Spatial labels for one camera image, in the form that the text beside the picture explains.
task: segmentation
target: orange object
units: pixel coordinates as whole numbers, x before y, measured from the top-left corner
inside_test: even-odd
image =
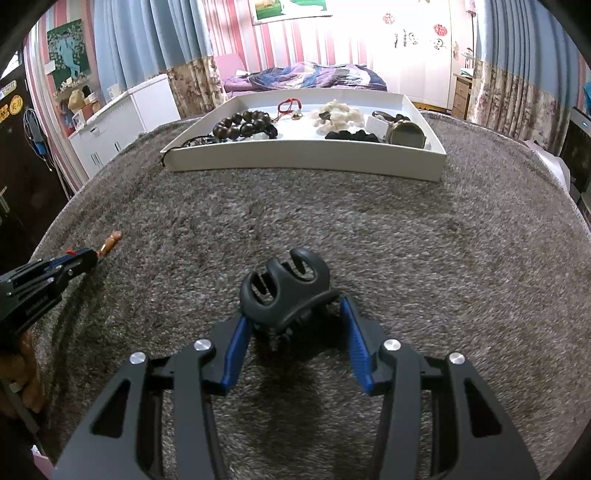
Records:
[[[113,250],[113,247],[117,245],[117,242],[121,240],[121,232],[119,230],[114,231],[109,237],[105,240],[103,246],[98,250],[97,254],[99,257],[106,257],[109,255],[109,252]]]
[[[94,114],[95,112],[92,109],[92,105],[85,105],[82,107],[82,115],[84,116],[84,120],[88,120]]]

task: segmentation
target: metal screw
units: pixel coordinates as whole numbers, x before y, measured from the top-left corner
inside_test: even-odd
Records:
[[[134,365],[143,364],[146,361],[146,354],[143,352],[135,352],[129,356],[129,361]]]
[[[461,365],[466,361],[466,357],[460,352],[453,352],[449,354],[449,361],[454,365]]]
[[[400,350],[402,348],[402,344],[395,338],[389,338],[384,342],[384,348],[390,352],[395,352],[396,350]]]
[[[193,344],[193,347],[199,352],[204,352],[212,347],[212,343],[206,338],[201,338]]]

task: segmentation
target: watch face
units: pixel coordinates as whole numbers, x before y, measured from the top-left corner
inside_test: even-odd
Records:
[[[421,127],[413,122],[398,122],[388,129],[386,142],[402,147],[425,148],[427,137]]]

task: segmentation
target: human hand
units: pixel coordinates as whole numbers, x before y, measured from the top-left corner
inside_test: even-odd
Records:
[[[9,384],[16,382],[22,387],[22,403],[27,408],[35,413],[43,409],[45,391],[35,358],[33,336],[30,332],[25,332],[21,337],[19,353],[0,352],[0,378]],[[0,413],[10,418],[17,418],[16,410],[1,390]]]

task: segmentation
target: white box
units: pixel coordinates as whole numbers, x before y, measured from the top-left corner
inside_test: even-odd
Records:
[[[277,105],[288,98],[298,98],[304,118],[288,116],[275,124],[276,140],[228,141],[221,144],[181,148],[187,140],[210,134],[224,117],[244,110],[268,112],[277,116]],[[359,108],[365,118],[374,110],[395,116],[401,113],[418,124],[427,137],[425,148],[397,145],[325,140],[316,134],[306,115],[331,100]],[[315,168],[374,173],[439,181],[447,154],[431,126],[413,103],[398,93],[353,89],[273,90],[233,98],[197,120],[161,151],[169,171],[215,170],[219,168]]]

